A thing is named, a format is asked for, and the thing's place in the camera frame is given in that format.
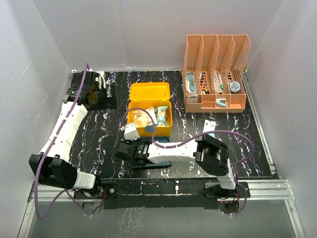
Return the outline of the blue divided tray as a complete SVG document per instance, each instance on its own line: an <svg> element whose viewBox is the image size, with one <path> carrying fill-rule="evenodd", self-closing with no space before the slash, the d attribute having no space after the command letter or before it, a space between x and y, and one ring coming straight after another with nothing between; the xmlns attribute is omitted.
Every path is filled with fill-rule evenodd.
<svg viewBox="0 0 317 238"><path fill-rule="evenodd" d="M158 136L158 137L155 137L155 141L158 141L159 143L169 143L170 138L169 136ZM158 164L146 164L145 166L138 166L131 162L128 162L129 168L133 170L162 169L162 168L168 168L171 165L172 165L172 161L160 162Z"/></svg>

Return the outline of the cotton ball bag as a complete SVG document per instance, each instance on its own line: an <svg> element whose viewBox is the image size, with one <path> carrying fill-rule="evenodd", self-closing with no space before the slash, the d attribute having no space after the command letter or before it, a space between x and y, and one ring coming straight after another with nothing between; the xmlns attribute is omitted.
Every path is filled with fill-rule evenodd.
<svg viewBox="0 0 317 238"><path fill-rule="evenodd" d="M151 120L149 115L146 112L144 112L143 110L133 110L131 112L133 123L135 124L135 126L137 128L157 124L157 116L155 114L154 107L149 107L146 109L146 111L150 114L150 116L153 120Z"/></svg>

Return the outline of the cotton swab bag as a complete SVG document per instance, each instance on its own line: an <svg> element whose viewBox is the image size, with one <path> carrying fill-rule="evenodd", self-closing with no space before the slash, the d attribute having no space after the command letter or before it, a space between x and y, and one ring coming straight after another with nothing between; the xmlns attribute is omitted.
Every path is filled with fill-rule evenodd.
<svg viewBox="0 0 317 238"><path fill-rule="evenodd" d="M160 106L155 108L155 115L157 117L156 126L169 126L166 119L168 106Z"/></svg>

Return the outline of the white gauze packet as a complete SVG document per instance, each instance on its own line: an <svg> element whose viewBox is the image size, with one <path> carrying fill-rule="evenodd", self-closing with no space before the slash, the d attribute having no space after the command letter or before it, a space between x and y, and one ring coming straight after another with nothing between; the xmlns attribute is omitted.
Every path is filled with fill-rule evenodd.
<svg viewBox="0 0 317 238"><path fill-rule="evenodd" d="M211 121L211 120L206 119L204 122L203 132L215 131L215 127L216 127L215 121Z"/></svg>

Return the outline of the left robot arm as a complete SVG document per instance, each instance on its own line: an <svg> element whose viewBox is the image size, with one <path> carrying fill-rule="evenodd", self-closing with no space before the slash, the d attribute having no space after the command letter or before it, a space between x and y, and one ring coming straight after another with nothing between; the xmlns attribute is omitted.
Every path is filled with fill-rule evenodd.
<svg viewBox="0 0 317 238"><path fill-rule="evenodd" d="M116 109L116 86L106 81L104 71L73 72L62 100L56 125L39 154L29 165L39 184L80 190L91 198L100 197L102 185L94 175L82 172L69 161L70 150L82 120L89 111Z"/></svg>

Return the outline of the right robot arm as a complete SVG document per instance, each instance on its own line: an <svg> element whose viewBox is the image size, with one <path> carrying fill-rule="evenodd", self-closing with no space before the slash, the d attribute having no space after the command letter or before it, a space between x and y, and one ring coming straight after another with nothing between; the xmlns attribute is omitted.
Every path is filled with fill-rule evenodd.
<svg viewBox="0 0 317 238"><path fill-rule="evenodd" d="M206 197L221 200L233 198L236 201L241 196L238 181L229 160L228 146L209 134L199 136L185 144L160 143L139 138L122 139L114 157L137 167L194 162L218 180L218 184L204 188Z"/></svg>

